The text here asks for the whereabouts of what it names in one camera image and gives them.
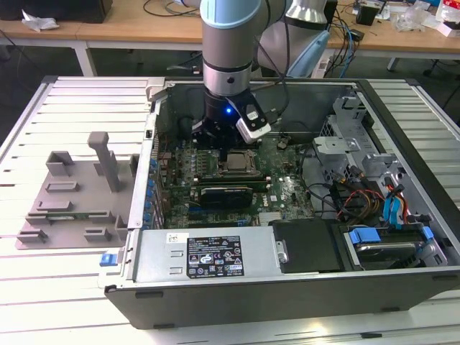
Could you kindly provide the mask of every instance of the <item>black plastic cover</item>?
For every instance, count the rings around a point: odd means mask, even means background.
[[[287,249],[288,262],[281,264],[281,271],[344,271],[344,264],[331,228],[335,223],[319,218],[273,222],[275,241],[284,242]]]

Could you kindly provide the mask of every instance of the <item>white label sticker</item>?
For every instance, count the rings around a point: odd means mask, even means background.
[[[257,115],[257,112],[253,111],[252,113],[247,114],[247,118],[251,121],[254,121],[256,118],[258,118],[259,115]]]
[[[169,232],[166,234],[166,243],[173,244],[173,243],[187,243],[188,232],[178,232],[172,233]]]

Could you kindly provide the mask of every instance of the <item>blue latch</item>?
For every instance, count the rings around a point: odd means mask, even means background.
[[[117,266],[117,254],[102,254],[101,261],[99,262],[99,266],[101,267],[109,267],[109,266]]]
[[[396,229],[401,229],[401,224],[397,221],[397,213],[401,207],[401,201],[398,198],[387,198],[383,205],[383,220],[394,225]]]
[[[425,235],[426,241],[434,238],[433,232],[431,231],[429,226],[424,226],[422,228],[422,232],[423,232],[423,235]]]
[[[355,228],[349,235],[353,244],[381,242],[376,228]]]

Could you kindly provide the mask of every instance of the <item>aluminum extrusion table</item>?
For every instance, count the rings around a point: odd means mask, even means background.
[[[156,78],[158,86],[164,79]],[[459,130],[418,86],[370,80],[460,206]],[[105,249],[18,251],[14,238],[37,195],[51,150],[94,159],[91,131],[109,132],[118,160],[139,153],[147,78],[58,78],[43,83],[0,149],[0,344],[452,344],[460,339],[460,290],[408,312],[139,331],[104,297]]]

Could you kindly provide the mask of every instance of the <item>floor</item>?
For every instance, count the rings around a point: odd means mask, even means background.
[[[3,142],[14,126],[43,75],[81,75],[77,59],[71,49],[26,47],[25,55],[36,67],[21,54],[19,48],[9,47],[9,50],[11,50],[10,59],[0,60],[0,142]],[[132,52],[97,49],[92,53],[100,76],[187,75],[188,72],[166,71],[166,68],[190,58],[189,52],[172,51]],[[395,72],[387,71],[388,62],[389,60],[384,58],[357,57],[350,65],[346,77],[413,78],[440,105],[444,104],[452,90],[460,83],[460,80],[456,80],[456,76],[460,75],[460,65],[453,61],[443,61],[430,77],[422,74],[431,66],[430,60],[402,59]],[[340,70],[335,70],[332,77],[338,78],[339,73]],[[460,119],[459,95],[460,92],[446,107],[446,112],[454,121]]]

